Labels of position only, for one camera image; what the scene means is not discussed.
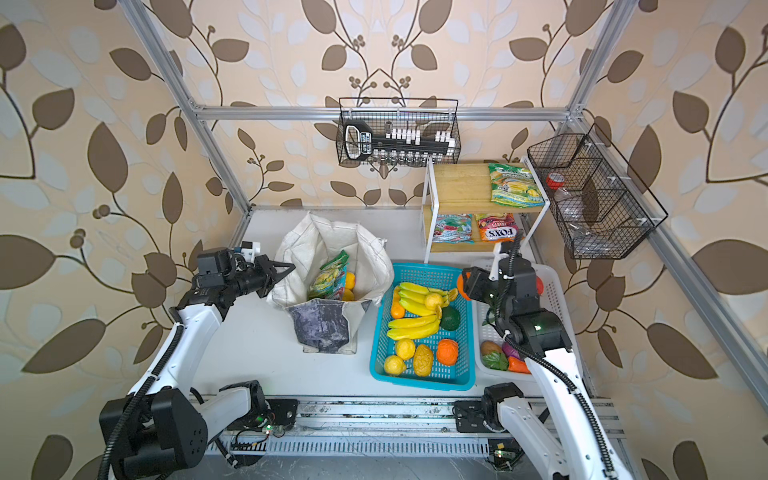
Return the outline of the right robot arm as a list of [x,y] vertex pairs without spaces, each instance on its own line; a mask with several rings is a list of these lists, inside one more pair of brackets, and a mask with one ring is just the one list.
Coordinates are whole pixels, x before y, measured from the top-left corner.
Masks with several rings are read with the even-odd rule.
[[483,394],[487,429],[508,432],[544,479],[631,478],[589,398],[562,320],[540,304],[536,273],[519,243],[497,244],[491,268],[464,269],[458,286],[468,299],[487,305],[491,326],[521,355],[555,427],[549,431],[508,382]]

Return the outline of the cream canvas grocery bag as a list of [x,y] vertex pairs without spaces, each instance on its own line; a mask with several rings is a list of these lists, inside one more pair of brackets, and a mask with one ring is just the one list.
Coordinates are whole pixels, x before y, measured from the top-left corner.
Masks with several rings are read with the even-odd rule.
[[359,223],[309,213],[283,238],[276,260],[294,269],[267,301],[289,315],[303,351],[355,354],[366,313],[394,281],[386,240]]

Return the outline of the orange persimmon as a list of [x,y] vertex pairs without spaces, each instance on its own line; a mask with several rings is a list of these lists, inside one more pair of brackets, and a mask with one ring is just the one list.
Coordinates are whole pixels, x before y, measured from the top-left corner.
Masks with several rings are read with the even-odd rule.
[[465,292],[465,277],[466,277],[465,272],[462,272],[459,275],[459,277],[457,278],[457,282],[456,282],[456,289],[457,289],[459,295],[463,299],[465,299],[466,301],[470,301],[471,298]]

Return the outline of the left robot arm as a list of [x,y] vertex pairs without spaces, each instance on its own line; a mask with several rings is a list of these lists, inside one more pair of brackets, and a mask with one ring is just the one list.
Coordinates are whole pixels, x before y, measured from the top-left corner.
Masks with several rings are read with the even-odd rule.
[[256,380],[226,385],[202,403],[190,394],[202,357],[235,301],[266,297],[294,269],[249,242],[198,255],[191,287],[170,311],[174,325],[160,352],[129,393],[100,412],[105,449],[98,478],[167,477],[198,465],[230,424],[269,421],[269,403]]

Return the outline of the yellow bell pepper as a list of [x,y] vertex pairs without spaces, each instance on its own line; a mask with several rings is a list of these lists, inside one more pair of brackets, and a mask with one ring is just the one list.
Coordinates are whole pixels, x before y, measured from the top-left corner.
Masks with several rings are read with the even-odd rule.
[[351,273],[347,272],[345,275],[345,288],[348,290],[353,290],[356,285],[356,276]]

